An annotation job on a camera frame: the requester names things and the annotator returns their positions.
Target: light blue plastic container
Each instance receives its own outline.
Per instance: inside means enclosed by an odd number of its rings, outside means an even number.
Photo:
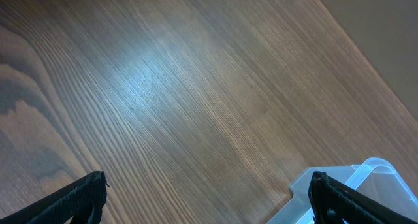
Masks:
[[[315,171],[326,172],[346,186],[418,222],[417,197],[396,169],[384,159],[369,158],[362,165],[307,168],[290,185],[292,199],[268,221],[268,224],[314,223],[308,188]]]

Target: wooden surface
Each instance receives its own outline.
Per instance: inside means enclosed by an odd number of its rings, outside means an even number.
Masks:
[[[92,170],[103,223],[262,223],[418,123],[319,0],[0,0],[0,217]]]

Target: translucent plastic bin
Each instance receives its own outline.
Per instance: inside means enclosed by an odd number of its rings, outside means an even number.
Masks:
[[[307,168],[290,185],[292,199],[268,221],[268,224],[314,223],[308,188],[315,171],[326,172],[346,186],[418,222],[417,197],[396,169],[384,159],[369,158],[362,165]]]

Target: wooden table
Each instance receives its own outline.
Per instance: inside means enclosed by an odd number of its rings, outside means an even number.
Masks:
[[[262,223],[418,123],[319,0],[0,0],[0,217],[93,170],[103,223]]]

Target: dark wood stain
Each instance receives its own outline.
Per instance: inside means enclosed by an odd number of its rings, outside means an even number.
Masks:
[[[0,217],[93,170],[103,223],[262,223],[372,156],[418,182],[418,123],[319,0],[0,0],[0,26]]]

